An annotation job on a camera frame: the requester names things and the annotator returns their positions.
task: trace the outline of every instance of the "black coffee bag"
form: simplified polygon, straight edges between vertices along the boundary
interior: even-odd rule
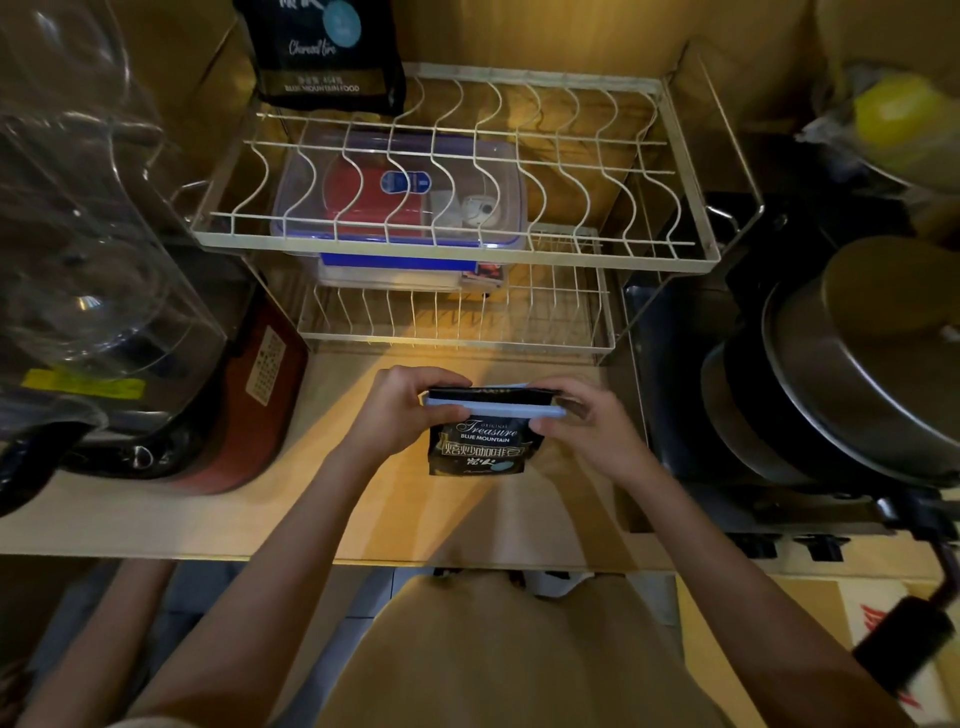
[[[396,116],[406,80],[389,0],[233,0],[256,88],[284,109]]]
[[[461,423],[430,428],[427,459],[431,475],[506,475],[523,465],[543,442],[530,429],[537,417],[562,417],[551,405],[557,393],[532,387],[434,387],[423,403],[461,404],[470,416]]]

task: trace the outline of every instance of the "wooden countertop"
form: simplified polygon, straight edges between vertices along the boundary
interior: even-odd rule
[[[477,384],[572,373],[585,365],[515,361],[478,351],[386,354],[321,351],[311,357],[284,452],[256,480],[219,496],[188,497],[146,485],[58,473],[33,502],[0,519],[0,553],[249,558],[340,441],[383,367],[446,366]],[[427,474],[427,437],[380,469],[337,550],[343,564],[670,570],[655,536],[619,527],[612,484],[547,441],[525,473]],[[860,537],[843,564],[814,564],[787,542],[773,572],[938,577],[932,554],[909,537]]]

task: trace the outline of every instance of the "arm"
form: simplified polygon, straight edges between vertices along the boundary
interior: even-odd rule
[[[130,717],[176,717],[203,728],[266,723],[367,483],[429,426],[467,416],[464,407],[420,405],[420,392],[438,384],[470,382],[432,367],[377,373],[344,441],[137,698]]]
[[[713,524],[637,435],[616,395],[566,376],[583,419],[531,427],[576,450],[643,509],[743,687],[771,726],[913,725],[852,655]]]
[[[148,559],[120,565],[18,728],[93,728],[110,719],[173,569],[172,561]]]

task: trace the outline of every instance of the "yellow tape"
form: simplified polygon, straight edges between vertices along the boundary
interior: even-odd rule
[[[107,397],[112,400],[139,400],[147,382],[143,379],[89,379],[85,376],[55,372],[52,369],[31,369],[20,382],[21,387],[44,392],[66,392],[71,395]]]

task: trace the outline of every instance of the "beige shirt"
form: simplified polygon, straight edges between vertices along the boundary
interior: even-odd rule
[[[317,724],[730,725],[623,577],[546,599],[498,571],[412,579],[374,620]],[[164,718],[121,726],[190,728]]]

